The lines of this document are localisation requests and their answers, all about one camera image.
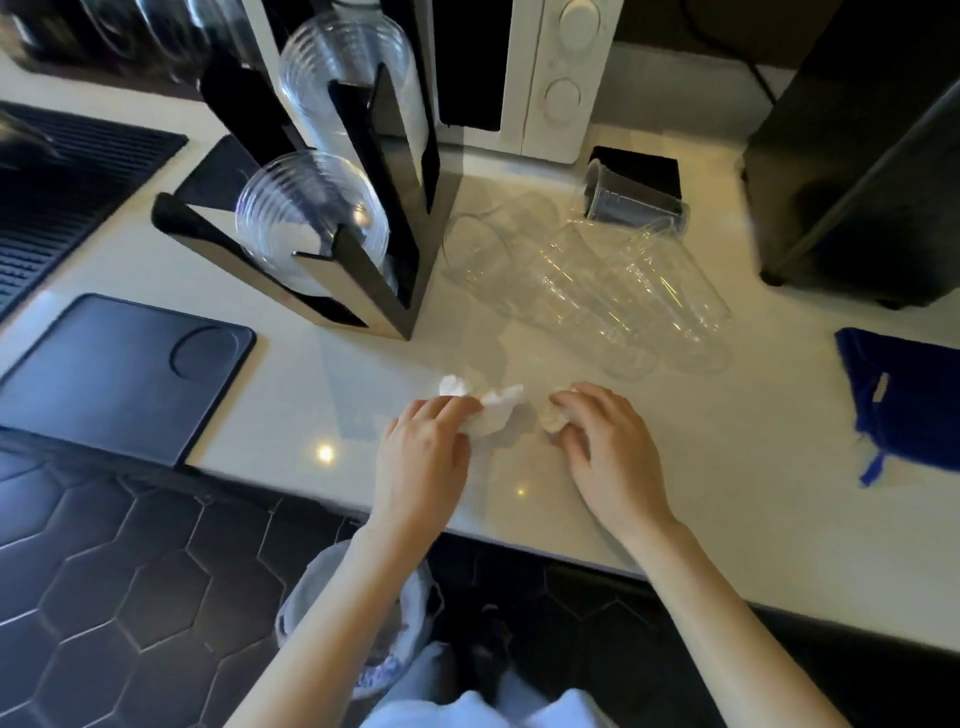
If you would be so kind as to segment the tall stack of clear cups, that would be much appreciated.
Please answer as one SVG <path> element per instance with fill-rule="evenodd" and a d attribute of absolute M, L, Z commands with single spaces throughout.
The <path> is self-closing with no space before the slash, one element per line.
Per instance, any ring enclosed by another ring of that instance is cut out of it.
<path fill-rule="evenodd" d="M 373 87 L 380 65 L 389 71 L 416 176 L 422 182 L 428 119 L 414 48 L 402 27 L 382 11 L 328 10 L 300 25 L 280 54 L 280 88 L 319 151 L 361 167 L 331 101 L 330 83 Z"/>

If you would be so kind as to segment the person's white shirt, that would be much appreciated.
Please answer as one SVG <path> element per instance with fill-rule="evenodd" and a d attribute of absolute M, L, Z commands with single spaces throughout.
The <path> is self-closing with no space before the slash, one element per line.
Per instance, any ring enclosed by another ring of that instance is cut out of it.
<path fill-rule="evenodd" d="M 586 692 L 571 688 L 522 719 L 508 718 L 470 690 L 440 705 L 397 700 L 373 710 L 359 728 L 619 728 Z"/>

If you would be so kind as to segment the small white tissue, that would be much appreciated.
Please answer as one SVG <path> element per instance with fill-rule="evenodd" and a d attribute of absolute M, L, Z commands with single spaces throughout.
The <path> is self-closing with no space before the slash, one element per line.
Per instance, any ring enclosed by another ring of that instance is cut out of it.
<path fill-rule="evenodd" d="M 575 418 L 571 415 L 570 409 L 556 401 L 556 395 L 559 393 L 575 393 L 574 389 L 557 389 L 548 394 L 544 400 L 543 406 L 538 410 L 537 420 L 541 429 L 550 438 L 561 433 L 568 426 L 578 428 Z"/>

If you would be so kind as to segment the large black appliance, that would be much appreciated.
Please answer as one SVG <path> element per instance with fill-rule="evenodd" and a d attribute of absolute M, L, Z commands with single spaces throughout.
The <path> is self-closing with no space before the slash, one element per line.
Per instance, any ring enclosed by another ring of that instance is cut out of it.
<path fill-rule="evenodd" d="M 960 0 L 843 0 L 742 179 L 766 285 L 892 310 L 960 288 Z"/>

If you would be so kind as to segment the person's left hand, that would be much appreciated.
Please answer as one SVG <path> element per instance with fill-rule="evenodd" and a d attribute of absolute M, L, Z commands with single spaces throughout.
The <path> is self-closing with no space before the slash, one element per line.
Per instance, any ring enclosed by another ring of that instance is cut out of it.
<path fill-rule="evenodd" d="M 374 500 L 364 531 L 378 543 L 423 556 L 449 524 L 466 484 L 450 483 L 453 437 L 481 408 L 472 396 L 450 397 L 448 439 L 406 439 L 405 410 L 387 426 L 378 449 Z"/>

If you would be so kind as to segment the black rubber tamping mat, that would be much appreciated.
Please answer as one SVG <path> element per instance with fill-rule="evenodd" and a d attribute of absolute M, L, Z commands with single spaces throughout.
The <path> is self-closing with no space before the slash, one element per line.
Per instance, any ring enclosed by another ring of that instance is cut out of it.
<path fill-rule="evenodd" d="M 245 325 L 83 294 L 0 377 L 0 431 L 178 469 L 257 341 Z"/>

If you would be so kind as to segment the row of clear glasses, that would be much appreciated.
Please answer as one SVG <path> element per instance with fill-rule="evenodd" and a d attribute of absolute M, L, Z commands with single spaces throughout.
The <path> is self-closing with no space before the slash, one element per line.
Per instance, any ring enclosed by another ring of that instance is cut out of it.
<path fill-rule="evenodd" d="M 34 74 L 195 101 L 220 56 L 265 71 L 242 0 L 0 0 L 0 51 Z"/>

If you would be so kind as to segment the person's right hand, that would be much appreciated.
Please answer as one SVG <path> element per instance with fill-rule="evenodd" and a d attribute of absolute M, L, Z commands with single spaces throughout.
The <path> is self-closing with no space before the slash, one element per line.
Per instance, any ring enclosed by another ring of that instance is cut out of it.
<path fill-rule="evenodd" d="M 558 393 L 589 443 L 591 484 L 576 484 L 600 525 L 638 563 L 678 525 L 658 448 L 630 401 L 594 383 Z"/>

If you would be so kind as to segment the blue cloth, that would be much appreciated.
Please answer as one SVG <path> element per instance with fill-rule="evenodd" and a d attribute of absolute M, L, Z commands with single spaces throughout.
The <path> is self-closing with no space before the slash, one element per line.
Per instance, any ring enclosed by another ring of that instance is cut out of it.
<path fill-rule="evenodd" d="M 855 430 L 876 450 L 860 484 L 874 485 L 889 456 L 960 473 L 960 348 L 849 326 L 834 339 Z"/>

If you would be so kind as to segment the person's left forearm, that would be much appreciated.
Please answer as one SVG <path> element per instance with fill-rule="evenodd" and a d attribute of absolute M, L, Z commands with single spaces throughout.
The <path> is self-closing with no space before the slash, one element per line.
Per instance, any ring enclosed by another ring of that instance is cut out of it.
<path fill-rule="evenodd" d="M 371 518 L 223 728 L 338 728 L 378 632 L 439 532 Z"/>

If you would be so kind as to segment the bin with clear liner bag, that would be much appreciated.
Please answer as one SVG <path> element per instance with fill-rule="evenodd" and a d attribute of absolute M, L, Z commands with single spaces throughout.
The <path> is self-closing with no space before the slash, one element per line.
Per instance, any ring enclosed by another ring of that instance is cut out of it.
<path fill-rule="evenodd" d="M 342 540 L 319 552 L 281 603 L 274 621 L 274 637 L 282 648 L 336 574 L 351 545 Z M 385 694 L 407 672 L 426 647 L 435 617 L 443 605 L 426 560 L 406 580 L 399 597 L 382 622 L 351 694 L 362 701 Z"/>

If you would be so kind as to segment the black napkin box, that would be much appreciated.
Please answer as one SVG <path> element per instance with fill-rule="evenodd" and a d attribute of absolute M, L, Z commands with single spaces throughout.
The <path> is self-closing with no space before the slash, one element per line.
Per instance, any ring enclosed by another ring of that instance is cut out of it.
<path fill-rule="evenodd" d="M 588 157 L 611 172 L 678 200 L 683 199 L 678 160 L 669 156 L 594 146 Z"/>

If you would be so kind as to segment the white microwave oven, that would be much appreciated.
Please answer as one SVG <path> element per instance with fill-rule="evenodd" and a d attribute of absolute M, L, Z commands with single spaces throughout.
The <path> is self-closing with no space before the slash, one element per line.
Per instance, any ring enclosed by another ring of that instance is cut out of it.
<path fill-rule="evenodd" d="M 280 90 L 289 36 L 325 11 L 391 17 L 438 142 L 558 164 L 582 149 L 623 0 L 240 0 Z"/>

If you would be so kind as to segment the clear plastic cup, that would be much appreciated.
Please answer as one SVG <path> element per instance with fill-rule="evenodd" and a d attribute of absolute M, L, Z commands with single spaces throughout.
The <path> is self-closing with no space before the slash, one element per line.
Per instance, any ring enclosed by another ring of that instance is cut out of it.
<path fill-rule="evenodd" d="M 640 314 L 574 224 L 522 235 L 512 253 L 516 315 L 617 380 L 640 380 L 660 357 Z"/>
<path fill-rule="evenodd" d="M 491 310 L 518 317 L 519 275 L 501 233 L 477 215 L 450 219 L 441 244 L 451 283 Z"/>
<path fill-rule="evenodd" d="M 669 229 L 684 237 L 690 224 L 690 207 L 666 192 L 618 174 L 594 158 L 583 177 L 582 216 L 590 222 L 625 228 Z"/>
<path fill-rule="evenodd" d="M 640 327 L 666 364 L 702 376 L 729 367 L 724 331 L 731 310 L 685 247 L 674 221 L 623 229 L 603 261 L 638 307 Z"/>

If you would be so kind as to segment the short stack of clear cups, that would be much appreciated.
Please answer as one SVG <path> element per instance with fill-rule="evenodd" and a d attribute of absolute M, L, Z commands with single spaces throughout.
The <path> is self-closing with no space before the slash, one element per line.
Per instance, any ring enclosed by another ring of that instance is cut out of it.
<path fill-rule="evenodd" d="M 362 245 L 390 290 L 399 291 L 387 258 L 387 214 L 366 174 L 340 155 L 302 150 L 271 161 L 247 181 L 235 225 L 246 256 L 297 294 L 330 296 L 294 255 L 329 254 L 341 227 Z"/>

